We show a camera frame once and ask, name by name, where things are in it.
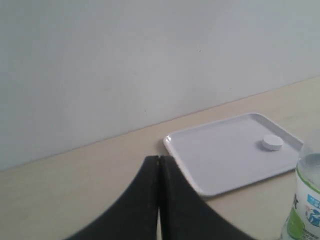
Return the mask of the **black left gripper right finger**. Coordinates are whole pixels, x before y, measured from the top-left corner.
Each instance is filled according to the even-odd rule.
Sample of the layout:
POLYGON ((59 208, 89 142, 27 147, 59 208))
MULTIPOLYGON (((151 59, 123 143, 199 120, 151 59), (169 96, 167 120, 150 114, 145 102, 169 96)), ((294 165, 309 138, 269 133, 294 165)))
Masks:
POLYGON ((159 158, 158 207, 163 240, 250 240, 209 207, 171 156, 159 158))

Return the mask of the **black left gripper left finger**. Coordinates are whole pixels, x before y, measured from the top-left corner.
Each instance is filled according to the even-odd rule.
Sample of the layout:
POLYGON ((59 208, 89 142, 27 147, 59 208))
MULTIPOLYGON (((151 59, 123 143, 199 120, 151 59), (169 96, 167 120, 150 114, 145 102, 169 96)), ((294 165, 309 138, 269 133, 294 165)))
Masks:
POLYGON ((122 195, 69 240, 155 240, 160 158, 147 156, 122 195))

